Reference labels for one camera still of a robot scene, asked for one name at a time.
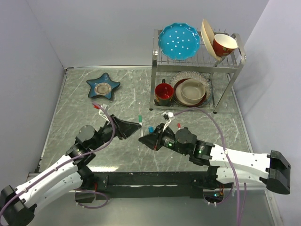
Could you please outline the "white pen green tip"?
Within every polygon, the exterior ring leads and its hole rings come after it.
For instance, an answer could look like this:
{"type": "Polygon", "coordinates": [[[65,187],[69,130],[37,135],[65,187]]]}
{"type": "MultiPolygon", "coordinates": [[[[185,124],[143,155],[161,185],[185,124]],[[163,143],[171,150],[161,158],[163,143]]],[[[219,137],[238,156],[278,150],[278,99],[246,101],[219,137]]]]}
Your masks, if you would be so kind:
{"type": "Polygon", "coordinates": [[[139,122],[140,124],[140,136],[139,137],[143,137],[143,123],[142,122],[139,122]]]}

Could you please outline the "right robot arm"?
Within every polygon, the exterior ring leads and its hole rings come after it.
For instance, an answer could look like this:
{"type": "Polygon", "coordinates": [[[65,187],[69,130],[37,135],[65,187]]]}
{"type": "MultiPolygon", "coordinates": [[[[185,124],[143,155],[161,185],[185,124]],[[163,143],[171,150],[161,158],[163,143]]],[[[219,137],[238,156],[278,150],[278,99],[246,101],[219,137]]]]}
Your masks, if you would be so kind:
{"type": "Polygon", "coordinates": [[[168,148],[198,166],[208,166],[206,182],[212,188],[228,183],[264,184],[277,194],[290,194],[291,165],[279,152],[247,153],[197,139],[187,127],[173,132],[164,124],[143,137],[139,142],[152,150],[168,148]]]}

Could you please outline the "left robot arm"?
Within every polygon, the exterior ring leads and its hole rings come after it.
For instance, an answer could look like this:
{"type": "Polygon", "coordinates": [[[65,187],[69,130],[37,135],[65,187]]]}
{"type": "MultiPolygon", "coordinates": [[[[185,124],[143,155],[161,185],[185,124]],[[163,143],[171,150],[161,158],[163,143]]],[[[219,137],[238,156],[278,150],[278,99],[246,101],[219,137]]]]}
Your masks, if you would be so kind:
{"type": "Polygon", "coordinates": [[[111,115],[99,130],[83,126],[75,143],[53,165],[33,179],[15,188],[7,186],[0,193],[0,216],[10,226],[26,226],[35,212],[74,189],[88,189],[95,180],[87,166],[95,150],[109,145],[114,137],[127,139],[141,128],[137,122],[123,121],[111,115]]]}

